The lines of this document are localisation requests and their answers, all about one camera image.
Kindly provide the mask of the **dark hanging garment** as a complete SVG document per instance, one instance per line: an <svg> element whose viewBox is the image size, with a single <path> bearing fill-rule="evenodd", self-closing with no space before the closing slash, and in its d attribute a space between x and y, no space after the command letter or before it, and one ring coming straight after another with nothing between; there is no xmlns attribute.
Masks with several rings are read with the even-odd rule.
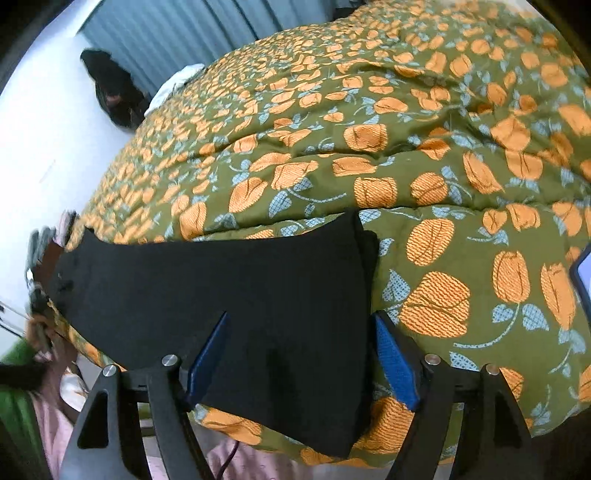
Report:
<svg viewBox="0 0 591 480"><path fill-rule="evenodd" d="M129 72L102 50L85 49L80 60L94 82L99 106L118 127L135 130L144 120L149 99L135 86Z"/></svg>

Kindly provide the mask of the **white pillow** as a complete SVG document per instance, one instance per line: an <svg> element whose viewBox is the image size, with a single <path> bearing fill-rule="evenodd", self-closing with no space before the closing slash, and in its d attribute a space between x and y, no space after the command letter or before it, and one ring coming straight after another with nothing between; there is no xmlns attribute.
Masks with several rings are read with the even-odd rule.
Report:
<svg viewBox="0 0 591 480"><path fill-rule="evenodd" d="M174 92L182 89L183 86L204 72L205 65L202 63L186 65L170 76L153 95L145 111L145 116L158 109Z"/></svg>

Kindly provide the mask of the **smartphone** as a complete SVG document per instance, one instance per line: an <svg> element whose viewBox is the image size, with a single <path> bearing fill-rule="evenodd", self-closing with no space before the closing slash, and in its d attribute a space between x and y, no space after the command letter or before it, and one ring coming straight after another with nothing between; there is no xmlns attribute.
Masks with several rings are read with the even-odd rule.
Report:
<svg viewBox="0 0 591 480"><path fill-rule="evenodd" d="M569 275L587 320L591 321L591 244L573 262Z"/></svg>

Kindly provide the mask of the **green orange floral bedspread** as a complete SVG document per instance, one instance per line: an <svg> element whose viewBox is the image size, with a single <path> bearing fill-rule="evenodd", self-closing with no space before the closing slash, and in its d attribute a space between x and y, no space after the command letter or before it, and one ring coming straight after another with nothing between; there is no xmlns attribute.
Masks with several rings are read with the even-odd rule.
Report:
<svg viewBox="0 0 591 480"><path fill-rule="evenodd" d="M270 243L349 209L379 239L375 308L455 366L498 363L534 435L589 412L568 269L590 73L506 5L373 1L224 55L140 126L72 243Z"/></svg>

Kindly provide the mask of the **black pants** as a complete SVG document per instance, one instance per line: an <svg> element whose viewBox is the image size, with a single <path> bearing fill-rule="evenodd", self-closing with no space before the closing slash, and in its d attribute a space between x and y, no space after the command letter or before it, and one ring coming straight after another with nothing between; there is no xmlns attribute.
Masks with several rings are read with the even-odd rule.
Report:
<svg viewBox="0 0 591 480"><path fill-rule="evenodd" d="M369 424L379 240L355 213L293 237L108 244L86 231L49 284L58 311L127 369L230 332L204 404L332 457Z"/></svg>

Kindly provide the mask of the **blue-grey curtain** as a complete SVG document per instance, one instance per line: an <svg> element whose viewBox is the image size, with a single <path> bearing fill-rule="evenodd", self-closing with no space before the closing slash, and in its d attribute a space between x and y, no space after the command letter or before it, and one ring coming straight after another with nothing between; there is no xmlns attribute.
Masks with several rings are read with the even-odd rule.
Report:
<svg viewBox="0 0 591 480"><path fill-rule="evenodd" d="M81 27L96 49L111 54L136 87L154 95L186 65L224 54L276 32L320 24L358 1L155 0L102 1Z"/></svg>

